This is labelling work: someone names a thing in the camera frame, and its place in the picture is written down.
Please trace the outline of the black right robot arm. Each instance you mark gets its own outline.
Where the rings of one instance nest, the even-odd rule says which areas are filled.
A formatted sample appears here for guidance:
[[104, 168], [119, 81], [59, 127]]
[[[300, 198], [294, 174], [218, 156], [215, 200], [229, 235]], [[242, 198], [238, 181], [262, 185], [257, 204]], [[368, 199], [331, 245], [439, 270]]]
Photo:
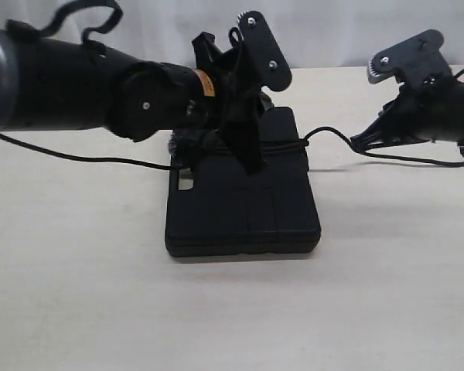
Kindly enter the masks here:
[[464, 148], [464, 82], [445, 78], [420, 90], [401, 87], [350, 141], [358, 152], [437, 141]]

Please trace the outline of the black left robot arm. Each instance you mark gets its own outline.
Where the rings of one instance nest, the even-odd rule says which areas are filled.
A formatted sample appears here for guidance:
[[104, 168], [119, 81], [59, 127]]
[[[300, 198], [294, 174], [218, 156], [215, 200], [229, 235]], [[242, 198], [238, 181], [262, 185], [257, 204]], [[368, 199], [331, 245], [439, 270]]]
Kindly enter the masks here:
[[0, 29], [0, 139], [24, 131], [102, 128], [133, 142], [173, 134], [175, 168], [191, 168], [214, 151], [232, 155], [245, 172], [264, 168], [259, 121], [265, 84], [239, 28], [222, 51], [202, 32], [192, 41], [195, 65], [148, 61], [92, 38], [109, 33], [123, 11], [115, 1], [99, 26], [78, 43], [56, 38], [75, 12], [96, 1], [60, 6], [41, 29], [10, 19]]

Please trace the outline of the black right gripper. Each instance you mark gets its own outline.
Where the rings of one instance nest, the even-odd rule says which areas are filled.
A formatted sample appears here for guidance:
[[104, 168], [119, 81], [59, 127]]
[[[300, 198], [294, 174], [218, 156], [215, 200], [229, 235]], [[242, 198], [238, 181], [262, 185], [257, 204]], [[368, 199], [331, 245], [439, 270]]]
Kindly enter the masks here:
[[454, 142], [449, 97], [455, 83], [446, 80], [416, 91], [402, 87], [364, 131], [350, 137], [356, 153], [401, 145], [402, 142]]

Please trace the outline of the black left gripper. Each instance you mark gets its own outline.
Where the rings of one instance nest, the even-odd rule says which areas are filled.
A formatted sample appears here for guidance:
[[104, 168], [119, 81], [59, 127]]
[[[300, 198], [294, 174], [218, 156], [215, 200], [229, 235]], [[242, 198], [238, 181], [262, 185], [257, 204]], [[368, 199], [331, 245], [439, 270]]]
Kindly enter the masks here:
[[201, 32], [192, 40], [198, 76], [203, 91], [192, 100], [189, 112], [195, 121], [189, 129], [215, 131], [247, 174], [264, 168], [259, 136], [263, 80], [253, 61], [246, 37], [240, 32], [228, 34], [230, 48], [223, 51], [210, 32]]

